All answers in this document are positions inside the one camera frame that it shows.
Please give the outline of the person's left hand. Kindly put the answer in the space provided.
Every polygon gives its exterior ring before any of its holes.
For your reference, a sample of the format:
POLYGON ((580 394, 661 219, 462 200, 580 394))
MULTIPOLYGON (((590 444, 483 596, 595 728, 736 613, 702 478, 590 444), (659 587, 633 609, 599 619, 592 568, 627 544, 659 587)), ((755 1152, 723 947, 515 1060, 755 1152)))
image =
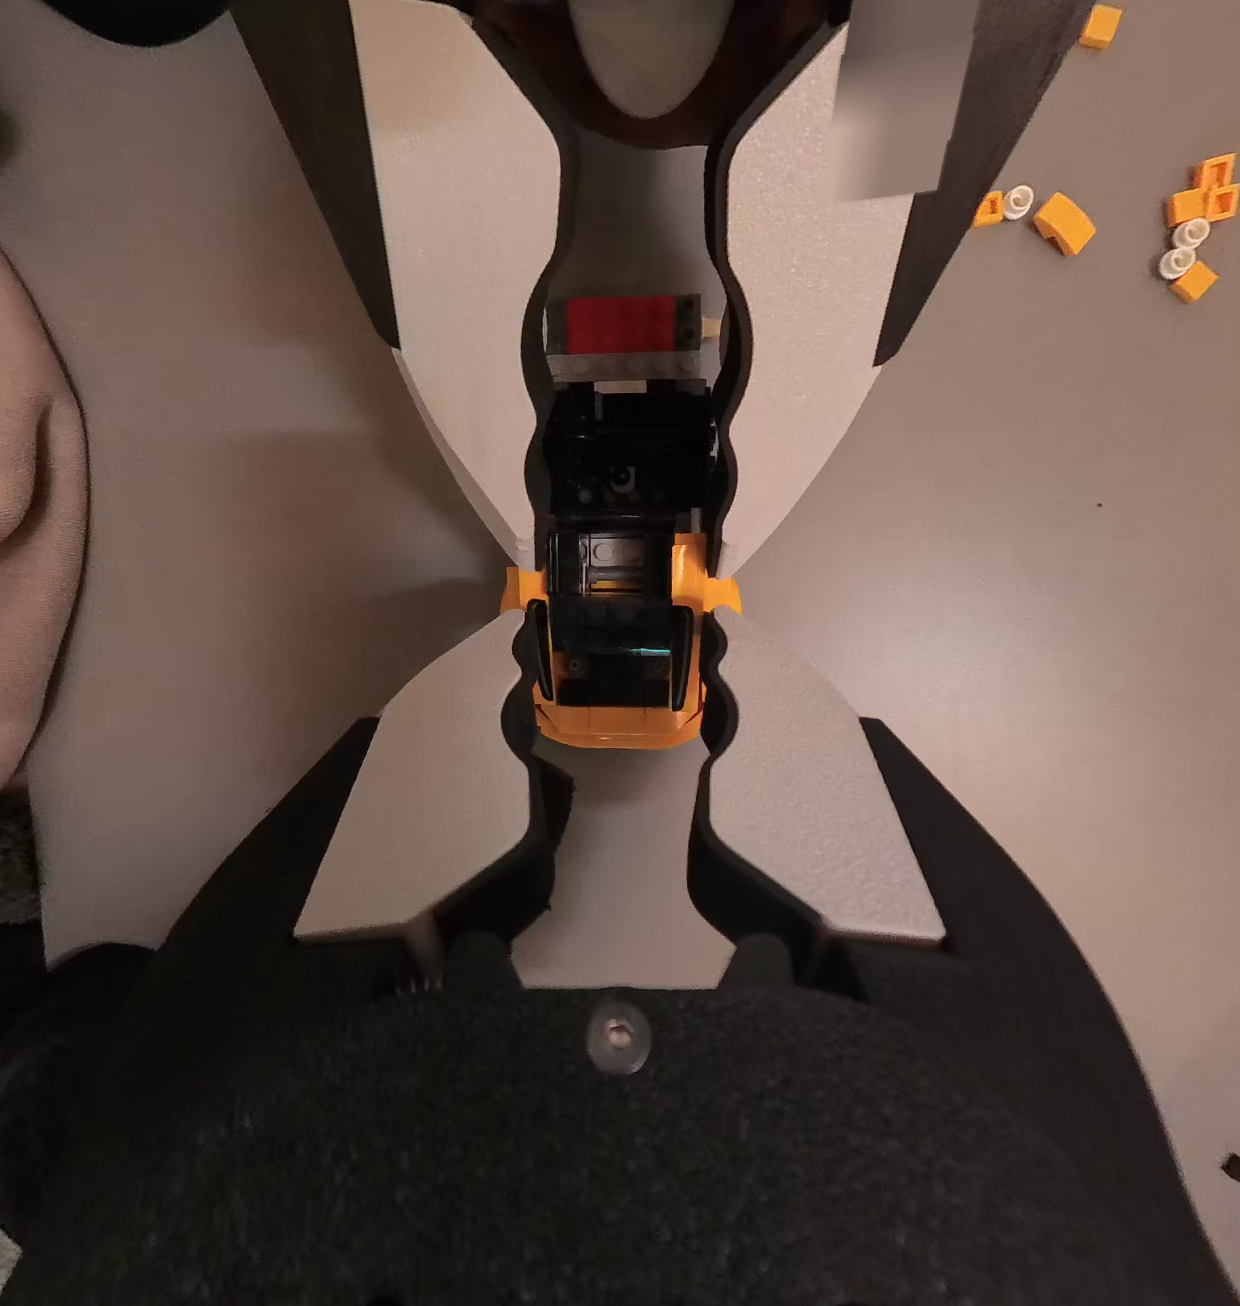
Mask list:
POLYGON ((578 43, 550 41, 532 52, 535 71, 580 127, 638 148, 710 144, 729 131, 774 71, 770 45, 738 45, 674 108, 638 116, 618 106, 597 82, 578 43))

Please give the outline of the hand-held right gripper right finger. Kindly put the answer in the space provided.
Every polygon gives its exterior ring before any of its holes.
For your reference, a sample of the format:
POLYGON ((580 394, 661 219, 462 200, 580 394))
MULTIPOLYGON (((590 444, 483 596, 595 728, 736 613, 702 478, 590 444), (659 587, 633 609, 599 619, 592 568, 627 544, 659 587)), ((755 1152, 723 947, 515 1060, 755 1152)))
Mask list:
POLYGON ((740 611, 704 636, 689 891, 727 938, 940 943, 946 925, 856 707, 740 611))

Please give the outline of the orange and black lego car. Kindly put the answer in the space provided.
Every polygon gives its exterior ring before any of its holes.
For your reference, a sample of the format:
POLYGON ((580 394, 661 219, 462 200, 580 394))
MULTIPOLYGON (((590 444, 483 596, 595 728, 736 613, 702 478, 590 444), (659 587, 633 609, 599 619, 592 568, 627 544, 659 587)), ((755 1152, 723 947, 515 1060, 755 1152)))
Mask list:
POLYGON ((554 397, 537 440, 537 557, 505 609, 537 641, 537 724, 593 748, 670 748, 700 731, 700 636, 742 609, 710 553, 730 489, 699 292, 554 298, 554 397))

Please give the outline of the small orange lego pieces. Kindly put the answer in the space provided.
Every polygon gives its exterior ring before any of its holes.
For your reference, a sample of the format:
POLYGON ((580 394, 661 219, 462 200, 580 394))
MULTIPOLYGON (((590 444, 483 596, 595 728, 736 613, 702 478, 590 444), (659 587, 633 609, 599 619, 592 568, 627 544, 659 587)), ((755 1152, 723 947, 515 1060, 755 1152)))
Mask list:
POLYGON ((1147 223, 1151 275, 1182 304, 1220 281, 1214 230, 1240 212, 1235 97, 1226 45, 1240 1, 1094 1, 1059 73, 1051 167, 1010 167, 976 228, 1027 225, 1076 258, 1109 249, 1122 219, 1147 223))

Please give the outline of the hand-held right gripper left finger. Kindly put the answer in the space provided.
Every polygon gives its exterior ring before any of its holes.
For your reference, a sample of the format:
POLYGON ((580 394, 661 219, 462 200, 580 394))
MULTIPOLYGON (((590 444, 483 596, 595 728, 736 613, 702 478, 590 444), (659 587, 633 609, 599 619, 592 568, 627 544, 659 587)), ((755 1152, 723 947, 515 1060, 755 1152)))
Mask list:
POLYGON ((513 607, 419 671, 383 709, 297 938, 515 941, 548 908, 573 778, 537 756, 537 628, 513 607))

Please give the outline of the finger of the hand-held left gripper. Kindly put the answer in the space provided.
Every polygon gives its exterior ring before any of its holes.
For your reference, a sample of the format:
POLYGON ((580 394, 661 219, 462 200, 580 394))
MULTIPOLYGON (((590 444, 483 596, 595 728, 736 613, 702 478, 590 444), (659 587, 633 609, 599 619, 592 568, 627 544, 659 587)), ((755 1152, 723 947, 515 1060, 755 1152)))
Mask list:
POLYGON ((845 198, 835 97, 847 24, 822 26, 706 155, 706 240, 727 292, 714 386, 729 480, 717 572, 738 572, 869 395, 914 195, 845 198))
POLYGON ((547 288, 573 240, 577 131, 532 60, 443 1, 351 1, 396 364, 449 471, 535 564, 554 380, 547 288))

